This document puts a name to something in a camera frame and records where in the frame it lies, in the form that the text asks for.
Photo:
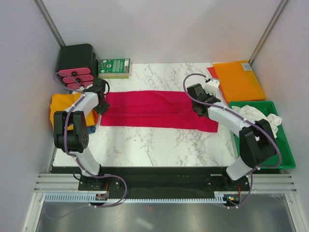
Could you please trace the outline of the magenta t shirt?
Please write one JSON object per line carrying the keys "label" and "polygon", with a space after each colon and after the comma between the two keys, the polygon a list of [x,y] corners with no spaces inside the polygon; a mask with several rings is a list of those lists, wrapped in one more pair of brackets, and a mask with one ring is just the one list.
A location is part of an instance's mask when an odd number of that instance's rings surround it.
{"label": "magenta t shirt", "polygon": [[110,107],[101,117],[101,126],[218,132],[218,123],[199,117],[192,109],[191,100],[181,91],[111,92],[106,100]]}

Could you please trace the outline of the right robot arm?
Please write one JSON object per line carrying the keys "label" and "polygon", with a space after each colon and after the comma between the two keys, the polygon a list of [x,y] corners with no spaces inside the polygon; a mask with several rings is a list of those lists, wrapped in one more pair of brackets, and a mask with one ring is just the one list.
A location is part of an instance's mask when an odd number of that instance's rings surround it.
{"label": "right robot arm", "polygon": [[226,175],[221,178],[224,189],[233,190],[241,177],[280,153],[271,126],[265,119],[245,119],[218,98],[206,93],[201,84],[187,87],[186,93],[192,100],[194,112],[222,124],[239,138],[239,157],[227,167]]}

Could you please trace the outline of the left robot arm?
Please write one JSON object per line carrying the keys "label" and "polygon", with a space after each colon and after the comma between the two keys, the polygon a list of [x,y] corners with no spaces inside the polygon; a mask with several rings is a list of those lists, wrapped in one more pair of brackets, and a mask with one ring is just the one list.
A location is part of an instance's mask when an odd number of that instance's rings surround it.
{"label": "left robot arm", "polygon": [[107,112],[109,104],[106,95],[110,85],[103,79],[95,79],[90,88],[81,92],[80,97],[64,111],[54,113],[54,144],[78,164],[85,176],[90,176],[89,185],[101,190],[106,178],[100,175],[101,165],[88,148],[89,133],[86,117],[94,110],[98,115]]}

